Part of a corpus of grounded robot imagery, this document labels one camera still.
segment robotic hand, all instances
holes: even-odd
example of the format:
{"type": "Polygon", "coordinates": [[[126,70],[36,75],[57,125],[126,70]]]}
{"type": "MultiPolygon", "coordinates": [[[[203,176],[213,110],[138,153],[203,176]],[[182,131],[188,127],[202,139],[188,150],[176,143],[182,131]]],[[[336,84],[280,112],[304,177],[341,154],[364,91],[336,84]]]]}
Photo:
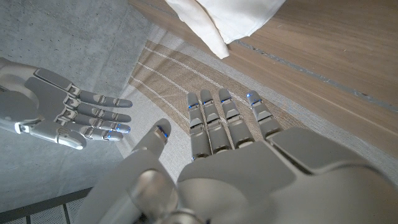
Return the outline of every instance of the robotic hand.
{"type": "Polygon", "coordinates": [[[174,184],[158,158],[162,119],[86,197],[78,223],[395,223],[398,193],[368,161],[302,128],[283,130],[247,94],[264,140],[255,141],[226,89],[187,95],[192,163],[174,184]]]}
{"type": "Polygon", "coordinates": [[[86,139],[118,141],[130,131],[125,114],[87,103],[128,108],[131,101],[80,90],[44,68],[0,58],[0,128],[83,149],[86,139]]]}

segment robotic arm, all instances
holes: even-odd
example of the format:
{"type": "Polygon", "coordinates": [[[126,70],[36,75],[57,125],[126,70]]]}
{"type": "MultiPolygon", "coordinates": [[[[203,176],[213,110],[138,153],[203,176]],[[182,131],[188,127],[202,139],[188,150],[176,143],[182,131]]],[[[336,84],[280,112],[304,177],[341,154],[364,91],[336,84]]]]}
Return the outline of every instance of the robotic arm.
{"type": "Polygon", "coordinates": [[[226,89],[232,142],[208,90],[187,95],[192,163],[177,183],[158,158],[170,124],[155,123],[132,154],[91,190],[78,223],[395,223],[398,193],[368,161],[310,130],[283,130],[255,91],[247,94],[255,141],[226,89]]]}
{"type": "Polygon", "coordinates": [[[131,118],[92,105],[132,106],[131,101],[98,95],[62,76],[0,58],[0,128],[83,149],[86,139],[118,141],[131,118]]]}

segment concrete floor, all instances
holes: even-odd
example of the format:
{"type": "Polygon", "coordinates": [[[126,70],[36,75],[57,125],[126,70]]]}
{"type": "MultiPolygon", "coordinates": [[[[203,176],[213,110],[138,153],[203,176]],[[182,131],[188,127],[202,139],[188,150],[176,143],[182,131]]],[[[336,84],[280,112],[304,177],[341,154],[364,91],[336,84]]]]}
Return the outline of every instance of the concrete floor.
{"type": "MultiPolygon", "coordinates": [[[[150,23],[127,0],[2,0],[0,57],[119,96],[150,23]]],[[[111,142],[77,151],[0,129],[0,212],[92,187],[122,160],[111,142]]]]}

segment white cloth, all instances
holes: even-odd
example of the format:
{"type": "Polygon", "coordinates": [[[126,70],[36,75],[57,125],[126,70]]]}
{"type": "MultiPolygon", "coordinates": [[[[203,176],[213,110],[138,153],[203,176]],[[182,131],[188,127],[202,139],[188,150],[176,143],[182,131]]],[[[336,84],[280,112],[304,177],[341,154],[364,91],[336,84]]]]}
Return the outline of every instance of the white cloth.
{"type": "Polygon", "coordinates": [[[219,58],[229,55],[226,44],[250,36],[285,0],[166,0],[219,58]]]}

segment robotic finger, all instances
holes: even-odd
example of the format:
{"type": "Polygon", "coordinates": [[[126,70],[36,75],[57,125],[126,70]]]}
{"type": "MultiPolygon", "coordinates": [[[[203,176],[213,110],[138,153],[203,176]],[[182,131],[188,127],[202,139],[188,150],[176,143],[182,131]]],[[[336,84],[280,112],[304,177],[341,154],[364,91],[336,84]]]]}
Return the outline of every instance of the robotic finger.
{"type": "Polygon", "coordinates": [[[218,92],[221,105],[228,123],[229,132],[231,133],[232,142],[234,147],[240,148],[247,146],[254,142],[254,138],[239,113],[231,94],[225,88],[220,89],[218,92]]]}
{"type": "Polygon", "coordinates": [[[115,121],[123,123],[131,121],[131,117],[128,115],[102,110],[95,106],[88,105],[86,103],[80,103],[76,107],[76,111],[80,114],[91,116],[93,118],[101,118],[107,121],[115,121]]]}
{"type": "Polygon", "coordinates": [[[194,161],[198,158],[210,156],[211,148],[196,94],[188,93],[187,103],[190,121],[192,161],[194,161]]]}
{"type": "Polygon", "coordinates": [[[232,149],[225,128],[218,115],[213,97],[208,90],[200,92],[213,154],[232,149]]]}
{"type": "Polygon", "coordinates": [[[76,223],[155,223],[175,210],[177,189],[158,160],[170,132],[166,119],[156,122],[131,155],[93,187],[76,223]]]}
{"type": "Polygon", "coordinates": [[[128,108],[132,106],[132,103],[129,100],[107,97],[96,93],[88,92],[85,90],[80,90],[68,79],[44,68],[39,68],[38,70],[36,70],[34,75],[40,78],[41,80],[50,83],[51,85],[61,88],[62,90],[70,93],[74,97],[79,98],[81,101],[86,103],[91,103],[100,106],[111,106],[111,107],[121,107],[121,108],[128,108]]]}
{"type": "Polygon", "coordinates": [[[85,90],[81,91],[81,93],[79,94],[79,98],[82,102],[91,103],[94,105],[110,106],[117,108],[132,107],[132,103],[129,100],[99,95],[85,90]]]}
{"type": "Polygon", "coordinates": [[[251,90],[247,93],[246,97],[251,105],[256,121],[259,123],[261,134],[264,139],[282,130],[282,127],[268,110],[267,106],[262,102],[261,97],[256,91],[251,90]]]}
{"type": "Polygon", "coordinates": [[[76,115],[73,121],[77,124],[88,125],[102,130],[117,131],[123,134],[129,133],[131,130],[131,128],[126,124],[105,121],[100,118],[92,118],[83,114],[76,115]]]}

